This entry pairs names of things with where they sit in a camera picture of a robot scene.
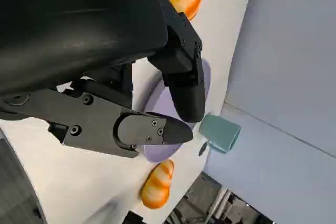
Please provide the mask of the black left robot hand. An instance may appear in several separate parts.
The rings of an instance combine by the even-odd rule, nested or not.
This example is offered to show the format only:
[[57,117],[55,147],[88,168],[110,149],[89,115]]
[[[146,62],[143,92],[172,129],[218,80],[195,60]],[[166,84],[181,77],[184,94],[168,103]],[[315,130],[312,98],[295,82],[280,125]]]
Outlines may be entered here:
[[[201,50],[170,0],[1,0],[1,119],[41,119],[62,144],[129,158],[189,142],[205,113]],[[142,58],[178,119],[132,109]]]

